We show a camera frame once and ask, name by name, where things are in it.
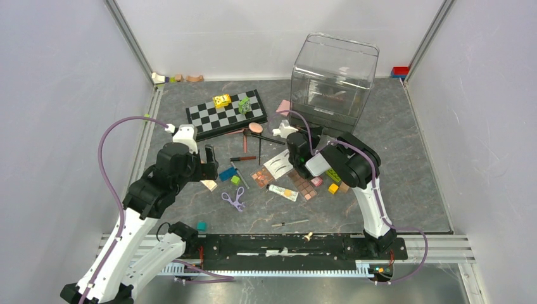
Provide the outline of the pink bottle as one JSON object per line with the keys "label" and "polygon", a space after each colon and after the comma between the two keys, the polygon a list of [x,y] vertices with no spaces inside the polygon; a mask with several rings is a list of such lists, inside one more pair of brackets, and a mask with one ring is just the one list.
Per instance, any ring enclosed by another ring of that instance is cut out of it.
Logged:
{"label": "pink bottle", "polygon": [[323,180],[321,177],[314,177],[310,180],[313,186],[320,187],[323,183]]}

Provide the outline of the peach powder puff brush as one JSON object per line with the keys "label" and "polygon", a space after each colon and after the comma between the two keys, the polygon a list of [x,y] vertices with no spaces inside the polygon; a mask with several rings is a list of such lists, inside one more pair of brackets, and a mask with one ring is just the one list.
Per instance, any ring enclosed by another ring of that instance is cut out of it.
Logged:
{"label": "peach powder puff brush", "polygon": [[248,130],[250,132],[253,132],[253,133],[256,133],[256,134],[261,134],[263,132],[263,127],[259,123],[252,122],[246,128],[242,128],[242,129],[239,129],[239,130],[229,132],[229,133],[227,133],[227,135],[242,133],[242,132],[244,132],[246,130]]}

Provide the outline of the thin black makeup brush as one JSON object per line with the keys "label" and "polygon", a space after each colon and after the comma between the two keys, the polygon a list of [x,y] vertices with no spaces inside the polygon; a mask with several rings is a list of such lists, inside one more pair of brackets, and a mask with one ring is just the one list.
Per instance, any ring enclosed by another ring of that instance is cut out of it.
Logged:
{"label": "thin black makeup brush", "polygon": [[259,138],[258,141],[258,165],[261,165],[261,158],[262,158],[262,139]]}

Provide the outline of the brown eyeshadow palette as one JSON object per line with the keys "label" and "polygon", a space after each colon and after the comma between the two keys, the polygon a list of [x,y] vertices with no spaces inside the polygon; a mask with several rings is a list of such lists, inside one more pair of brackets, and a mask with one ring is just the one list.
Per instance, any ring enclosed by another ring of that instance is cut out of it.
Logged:
{"label": "brown eyeshadow palette", "polygon": [[306,199],[310,200],[317,195],[313,185],[306,179],[302,178],[297,171],[292,170],[287,173],[287,176],[291,179],[293,185],[297,188],[298,192]]}

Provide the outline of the clear acrylic makeup organizer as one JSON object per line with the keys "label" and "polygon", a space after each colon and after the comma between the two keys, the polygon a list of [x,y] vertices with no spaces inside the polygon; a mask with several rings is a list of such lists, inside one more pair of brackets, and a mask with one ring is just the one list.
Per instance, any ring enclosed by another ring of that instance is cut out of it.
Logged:
{"label": "clear acrylic makeup organizer", "polygon": [[293,125],[323,127],[327,136],[354,132],[373,86],[379,48],[333,35],[309,34],[294,62]]}

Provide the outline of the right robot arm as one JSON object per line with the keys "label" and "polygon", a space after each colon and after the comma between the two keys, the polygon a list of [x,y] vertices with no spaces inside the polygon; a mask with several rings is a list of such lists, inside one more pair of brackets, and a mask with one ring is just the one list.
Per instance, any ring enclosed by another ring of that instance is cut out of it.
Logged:
{"label": "right robot arm", "polygon": [[343,237],[346,255],[371,260],[406,260],[404,239],[386,212],[380,193],[379,155],[350,132],[344,132],[332,143],[313,155],[310,138],[304,132],[293,132],[286,138],[289,162],[300,177],[317,177],[332,169],[356,197],[363,217],[363,236]]}

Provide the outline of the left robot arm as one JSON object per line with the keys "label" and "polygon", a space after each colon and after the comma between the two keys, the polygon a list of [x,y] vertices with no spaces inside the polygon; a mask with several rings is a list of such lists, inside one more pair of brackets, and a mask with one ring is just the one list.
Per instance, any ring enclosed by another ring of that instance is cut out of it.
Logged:
{"label": "left robot arm", "polygon": [[132,261],[148,232],[187,183],[217,178],[213,146],[205,145],[205,153],[206,161],[202,161],[199,153],[179,142],[169,142],[159,150],[155,164],[129,186],[122,203],[124,218],[84,277],[63,287],[62,299],[67,303],[133,303],[174,258],[197,254],[197,231],[177,222],[148,253]]}

